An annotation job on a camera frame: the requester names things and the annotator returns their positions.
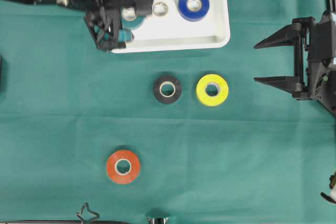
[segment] yellow tape roll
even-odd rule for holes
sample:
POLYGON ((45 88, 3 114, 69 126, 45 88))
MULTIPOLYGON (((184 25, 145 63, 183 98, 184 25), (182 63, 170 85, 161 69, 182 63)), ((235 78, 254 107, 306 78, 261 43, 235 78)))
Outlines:
POLYGON ((196 95, 199 101, 205 106, 218 106, 227 99, 229 95, 229 86, 223 77, 217 74, 207 74, 198 81, 196 95), (209 85, 214 85, 217 88, 217 95, 212 97, 206 93, 206 88, 209 85))

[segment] white tray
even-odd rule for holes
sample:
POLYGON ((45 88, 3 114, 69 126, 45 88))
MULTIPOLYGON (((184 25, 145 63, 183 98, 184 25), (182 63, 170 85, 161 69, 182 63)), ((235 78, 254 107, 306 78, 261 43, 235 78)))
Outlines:
POLYGON ((146 52, 182 49, 218 48, 230 40, 227 0, 209 0, 207 15, 198 22, 186 21, 178 12, 179 0, 173 10, 162 17, 151 15, 133 30, 134 40, 126 48, 112 52, 146 52))

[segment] white tape roll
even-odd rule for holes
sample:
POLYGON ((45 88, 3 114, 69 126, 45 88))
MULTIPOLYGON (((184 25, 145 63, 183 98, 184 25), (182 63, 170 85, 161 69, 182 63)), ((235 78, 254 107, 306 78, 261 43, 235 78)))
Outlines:
POLYGON ((153 2, 153 19, 168 19, 176 17, 178 10, 174 0, 154 0, 153 2))

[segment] tape roll core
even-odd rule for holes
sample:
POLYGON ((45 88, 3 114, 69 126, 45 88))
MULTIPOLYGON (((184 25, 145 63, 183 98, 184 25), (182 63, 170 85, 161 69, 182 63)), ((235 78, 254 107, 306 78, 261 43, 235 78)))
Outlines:
POLYGON ((141 166, 139 158, 133 152, 121 150, 108 158, 106 168, 111 180, 117 184, 129 184, 138 177, 141 166), (130 169, 125 173, 121 173, 117 168, 121 161, 127 161, 130 164, 130 169))
POLYGON ((169 7, 164 2, 157 2, 153 5, 153 13, 162 17, 169 12, 169 7))
POLYGON ((170 82, 170 81, 165 81, 165 82, 162 82, 161 83, 161 85, 160 85, 160 88, 159 88, 159 91, 160 91, 160 94, 162 95, 162 96, 164 96, 164 97, 172 97, 174 94, 175 94, 175 92, 176 92, 176 87, 175 87, 175 85, 172 83, 172 82, 170 82), (173 92, 170 94, 170 95, 165 95, 163 92, 162 92, 162 88, 163 88, 163 86, 165 86, 165 85, 169 85, 169 86, 171 86, 174 90, 173 90, 173 92))
POLYGON ((217 84, 217 83, 215 83, 215 82, 209 82, 207 85, 206 85, 206 87, 205 87, 205 92, 206 92, 206 89, 209 87, 209 86, 211 86, 211 85, 213 85, 213 86, 215 86, 216 87, 216 89, 217 89, 217 94, 215 94, 215 95, 210 95, 211 97, 216 97, 216 96, 218 96, 218 94, 219 94, 219 92, 220 92, 220 86, 217 84))
POLYGON ((202 1, 201 0, 188 0, 187 7, 192 12, 198 12, 202 8, 202 1))

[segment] green cloth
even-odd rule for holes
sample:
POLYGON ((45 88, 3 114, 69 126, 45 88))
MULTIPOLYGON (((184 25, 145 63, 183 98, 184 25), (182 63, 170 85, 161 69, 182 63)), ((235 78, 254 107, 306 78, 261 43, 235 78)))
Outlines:
POLYGON ((231 40, 219 49, 107 54, 83 13, 1 2, 0 220, 76 219, 84 202, 101 220, 170 223, 334 223, 324 201, 335 170, 334 118, 253 77, 291 75, 292 48, 254 50, 292 18, 320 19, 327 0, 228 0, 231 40), (154 80, 180 79, 172 105, 154 80), (205 73, 229 83, 207 108, 205 73), (142 170, 129 185, 106 175, 120 148, 142 170))

